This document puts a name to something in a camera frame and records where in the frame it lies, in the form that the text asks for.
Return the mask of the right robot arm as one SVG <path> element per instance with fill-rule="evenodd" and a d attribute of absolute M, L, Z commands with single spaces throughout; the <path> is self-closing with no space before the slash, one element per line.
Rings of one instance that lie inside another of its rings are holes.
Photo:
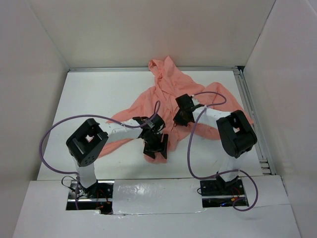
<path fill-rule="evenodd" d="M 221 194 L 228 194 L 238 180 L 244 154 L 251 151 L 257 143 L 257 136 L 247 117 L 242 110 L 224 112 L 211 109 L 210 106 L 201 104 L 193 95 L 179 96 L 176 102 L 179 110 L 173 119 L 175 124 L 181 126 L 187 126 L 191 122 L 194 124 L 187 149 L 190 174 L 193 175 L 190 166 L 190 149 L 197 124 L 217 129 L 226 156 L 223 157 L 220 169 L 212 178 L 215 178 L 216 190 Z"/>

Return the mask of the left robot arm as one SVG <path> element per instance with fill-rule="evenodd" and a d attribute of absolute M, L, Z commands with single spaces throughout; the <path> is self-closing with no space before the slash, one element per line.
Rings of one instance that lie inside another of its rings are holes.
<path fill-rule="evenodd" d="M 87 198 L 97 194 L 94 162 L 107 144 L 140 138 L 144 141 L 144 155 L 155 159 L 156 153 L 160 153 L 166 159 L 168 134 L 163 133 L 164 128 L 165 122 L 159 115 L 105 124 L 95 119 L 84 121 L 66 141 L 68 151 L 76 162 L 80 192 Z"/>

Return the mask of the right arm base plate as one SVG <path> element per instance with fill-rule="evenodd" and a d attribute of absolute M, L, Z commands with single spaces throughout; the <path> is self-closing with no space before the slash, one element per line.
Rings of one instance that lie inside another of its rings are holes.
<path fill-rule="evenodd" d="M 220 187 L 216 179 L 201 180 L 197 193 L 202 197 L 203 208 L 249 206 L 243 182 L 238 178 L 226 188 Z"/>

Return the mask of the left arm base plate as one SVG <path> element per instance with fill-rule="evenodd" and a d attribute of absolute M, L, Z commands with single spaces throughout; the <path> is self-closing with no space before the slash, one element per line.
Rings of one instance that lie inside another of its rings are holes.
<path fill-rule="evenodd" d="M 64 176 L 61 184 L 68 189 L 66 211 L 92 210 L 102 215 L 113 214 L 113 180 L 99 180 L 88 193 L 71 176 Z"/>

